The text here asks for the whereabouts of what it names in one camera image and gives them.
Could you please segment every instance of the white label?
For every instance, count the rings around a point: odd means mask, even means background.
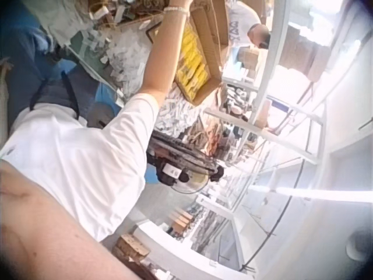
[[[166,165],[164,166],[163,168],[163,173],[171,176],[172,178],[179,178],[180,174],[181,174],[181,169],[179,168],[176,168],[175,166],[172,166],[168,163],[166,163]]]
[[[106,6],[103,6],[101,9],[99,9],[96,13],[93,14],[93,19],[99,20],[104,15],[107,15],[109,13],[109,10]]]

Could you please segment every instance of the white shirt with print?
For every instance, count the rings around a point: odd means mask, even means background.
[[[258,14],[240,1],[229,4],[228,12],[229,40],[232,46],[247,47],[252,44],[247,33],[253,25],[261,23]]]

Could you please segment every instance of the wooden box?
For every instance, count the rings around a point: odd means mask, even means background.
[[[133,235],[125,234],[118,238],[112,253],[120,258],[142,261],[150,251]]]

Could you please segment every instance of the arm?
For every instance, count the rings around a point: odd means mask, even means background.
[[[37,184],[0,160],[1,260],[17,279],[139,280]]]
[[[189,10],[191,3],[192,0],[171,0],[170,6]],[[175,78],[186,16],[181,12],[165,14],[146,63],[139,92],[154,96],[159,107],[162,106]]]

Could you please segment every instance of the forearm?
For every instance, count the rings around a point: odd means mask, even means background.
[[[190,1],[171,0],[170,6],[189,10]],[[186,19],[179,11],[165,14],[146,63],[140,92],[153,95],[160,107],[175,77]]]
[[[139,280],[38,185],[0,160],[1,257],[19,279]]]

